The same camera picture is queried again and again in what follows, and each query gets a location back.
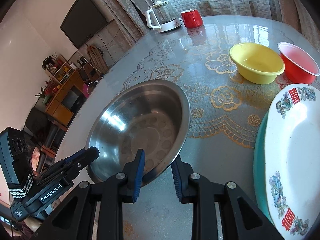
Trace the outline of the wooden shelf cabinet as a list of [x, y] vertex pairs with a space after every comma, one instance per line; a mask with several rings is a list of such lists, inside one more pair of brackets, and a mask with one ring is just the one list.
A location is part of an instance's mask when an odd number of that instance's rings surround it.
[[49, 76], [39, 97], [44, 111], [61, 124], [68, 126], [88, 98], [89, 83], [100, 80], [93, 67], [80, 58], [80, 67], [73, 66], [62, 55], [47, 57], [42, 69]]

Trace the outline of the yellow plastic bowl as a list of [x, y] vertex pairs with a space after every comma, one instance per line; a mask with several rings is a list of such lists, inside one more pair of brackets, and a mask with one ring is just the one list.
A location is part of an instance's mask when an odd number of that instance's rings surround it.
[[271, 48], [257, 43], [239, 43], [229, 50], [239, 74], [258, 84], [271, 84], [285, 70], [282, 58]]

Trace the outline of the beige curtain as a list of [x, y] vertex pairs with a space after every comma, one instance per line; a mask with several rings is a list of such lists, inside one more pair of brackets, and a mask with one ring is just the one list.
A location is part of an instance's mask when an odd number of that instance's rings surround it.
[[319, 51], [319, 29], [300, 0], [278, 0], [282, 20], [299, 31]]
[[144, 12], [155, 0], [99, 0], [103, 12], [112, 15], [130, 46], [135, 45], [147, 32]]

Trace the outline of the large oval patterned plate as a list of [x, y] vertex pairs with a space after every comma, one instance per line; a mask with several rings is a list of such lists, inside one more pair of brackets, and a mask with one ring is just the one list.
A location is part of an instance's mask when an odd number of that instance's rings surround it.
[[284, 239], [306, 239], [319, 215], [319, 90], [299, 83], [275, 96], [264, 151], [273, 224]]

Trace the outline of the wall mounted black television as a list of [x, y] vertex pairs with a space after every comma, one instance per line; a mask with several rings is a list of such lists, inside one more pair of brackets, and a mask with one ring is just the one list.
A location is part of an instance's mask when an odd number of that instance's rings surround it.
[[108, 24], [92, 0], [76, 0], [61, 23], [60, 29], [79, 49]]

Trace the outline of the red mug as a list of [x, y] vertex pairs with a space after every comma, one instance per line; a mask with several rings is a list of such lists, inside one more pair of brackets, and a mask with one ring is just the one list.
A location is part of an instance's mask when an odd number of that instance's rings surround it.
[[186, 28], [197, 28], [203, 25], [202, 17], [197, 9], [182, 11], [181, 17]]

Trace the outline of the wooden folding chair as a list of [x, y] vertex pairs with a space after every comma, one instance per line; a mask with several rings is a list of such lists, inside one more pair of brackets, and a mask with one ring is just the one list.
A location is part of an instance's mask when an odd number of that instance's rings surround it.
[[96, 71], [98, 71], [100, 74], [106, 74], [109, 71], [109, 67], [103, 58], [102, 51], [95, 45], [88, 46], [86, 51], [89, 55], [89, 59], [93, 68], [96, 69]]

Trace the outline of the stainless steel bowl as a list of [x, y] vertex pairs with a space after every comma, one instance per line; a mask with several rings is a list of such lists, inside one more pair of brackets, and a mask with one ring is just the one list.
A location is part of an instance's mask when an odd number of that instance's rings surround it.
[[99, 157], [87, 167], [94, 183], [120, 172], [145, 152], [142, 185], [159, 177], [176, 159], [190, 127], [190, 103], [185, 92], [167, 80], [141, 82], [116, 96], [95, 120], [86, 147]]

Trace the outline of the red plastic bowl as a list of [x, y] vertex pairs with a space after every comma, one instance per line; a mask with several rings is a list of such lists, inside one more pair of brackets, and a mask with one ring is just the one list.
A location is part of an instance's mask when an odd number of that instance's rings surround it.
[[279, 42], [278, 49], [285, 64], [285, 75], [291, 82], [310, 85], [319, 76], [318, 64], [302, 48], [291, 43]]

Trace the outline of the teal round plate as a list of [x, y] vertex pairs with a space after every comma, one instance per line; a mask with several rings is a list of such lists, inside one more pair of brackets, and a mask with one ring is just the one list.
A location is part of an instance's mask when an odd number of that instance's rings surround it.
[[265, 133], [267, 126], [268, 112], [263, 117], [258, 129], [257, 138], [254, 147], [253, 157], [253, 181], [255, 198], [257, 206], [268, 218], [268, 220], [274, 224], [270, 217], [268, 210], [267, 196], [266, 196], [266, 180], [265, 180]]

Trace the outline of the right beige curtain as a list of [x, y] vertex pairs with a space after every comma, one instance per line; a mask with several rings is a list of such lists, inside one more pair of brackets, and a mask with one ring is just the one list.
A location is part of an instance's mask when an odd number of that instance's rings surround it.
[[319, 51], [319, 29], [300, 0], [278, 0], [282, 20], [299, 31]]

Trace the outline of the left beige curtain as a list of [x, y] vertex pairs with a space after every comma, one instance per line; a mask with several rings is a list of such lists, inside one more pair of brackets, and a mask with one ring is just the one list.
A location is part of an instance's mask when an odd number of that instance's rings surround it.
[[103, 12], [112, 15], [130, 46], [135, 45], [147, 32], [144, 12], [155, 0], [99, 0]]

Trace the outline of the white glass electric kettle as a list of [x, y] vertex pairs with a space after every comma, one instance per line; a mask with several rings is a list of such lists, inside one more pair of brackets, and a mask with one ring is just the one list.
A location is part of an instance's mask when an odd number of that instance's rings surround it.
[[145, 12], [148, 28], [165, 33], [179, 28], [182, 20], [174, 12], [169, 1], [157, 1]]

